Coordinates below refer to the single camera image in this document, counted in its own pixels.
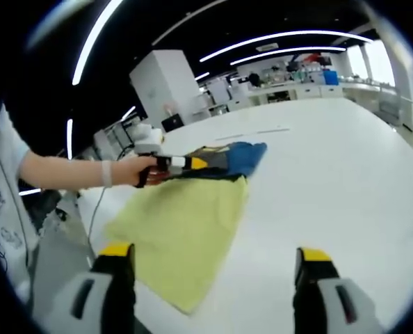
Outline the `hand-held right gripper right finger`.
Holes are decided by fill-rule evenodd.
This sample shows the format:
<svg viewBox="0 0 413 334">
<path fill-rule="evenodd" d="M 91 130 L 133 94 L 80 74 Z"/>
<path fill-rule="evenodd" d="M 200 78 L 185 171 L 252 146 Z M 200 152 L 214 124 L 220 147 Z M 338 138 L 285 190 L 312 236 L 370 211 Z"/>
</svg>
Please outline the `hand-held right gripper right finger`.
<svg viewBox="0 0 413 334">
<path fill-rule="evenodd" d="M 296 250 L 293 296 L 295 333 L 381 333 L 371 298 L 342 278 L 331 257 L 315 248 Z"/>
</svg>

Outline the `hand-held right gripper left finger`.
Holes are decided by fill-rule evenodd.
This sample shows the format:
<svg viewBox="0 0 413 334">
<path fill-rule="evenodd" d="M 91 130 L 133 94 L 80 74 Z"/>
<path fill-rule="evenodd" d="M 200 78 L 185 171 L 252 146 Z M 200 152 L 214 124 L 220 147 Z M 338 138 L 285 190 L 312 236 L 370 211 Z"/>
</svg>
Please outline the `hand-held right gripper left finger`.
<svg viewBox="0 0 413 334">
<path fill-rule="evenodd" d="M 61 293 L 62 333 L 134 333 L 135 246 L 113 243 Z"/>
</svg>

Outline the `person's left hand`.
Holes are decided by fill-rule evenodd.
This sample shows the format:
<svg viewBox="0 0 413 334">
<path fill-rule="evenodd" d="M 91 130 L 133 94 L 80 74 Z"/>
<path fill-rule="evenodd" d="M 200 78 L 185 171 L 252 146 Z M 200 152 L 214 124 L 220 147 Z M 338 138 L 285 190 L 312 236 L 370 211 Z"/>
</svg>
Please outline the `person's left hand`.
<svg viewBox="0 0 413 334">
<path fill-rule="evenodd" d="M 169 176 L 157 168 L 157 160 L 151 156 L 129 157 L 111 165 L 112 185 L 130 185 L 143 188 L 160 184 Z"/>
</svg>

